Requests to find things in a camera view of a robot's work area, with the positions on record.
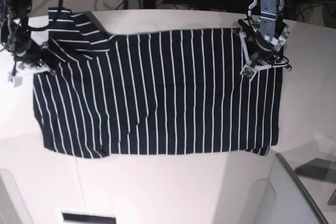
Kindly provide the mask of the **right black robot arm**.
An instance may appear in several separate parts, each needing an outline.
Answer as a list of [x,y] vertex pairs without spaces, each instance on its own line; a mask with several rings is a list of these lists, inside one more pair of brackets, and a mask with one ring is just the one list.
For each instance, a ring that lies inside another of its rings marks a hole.
[[42,72],[55,73],[55,61],[46,56],[48,43],[41,46],[31,38],[32,32],[46,31],[60,17],[64,0],[58,0],[54,18],[44,27],[32,27],[28,24],[28,14],[33,0],[1,0],[1,51],[6,50],[13,56],[14,66],[9,79],[23,77],[26,74]]

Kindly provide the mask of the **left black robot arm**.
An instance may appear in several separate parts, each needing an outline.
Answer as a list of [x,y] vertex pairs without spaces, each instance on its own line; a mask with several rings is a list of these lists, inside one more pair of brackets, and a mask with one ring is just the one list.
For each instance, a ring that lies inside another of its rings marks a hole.
[[263,70],[292,69],[284,56],[289,26],[283,21],[285,0],[253,0],[248,6],[246,19],[238,23],[242,27],[239,37],[245,57],[240,74],[253,79]]

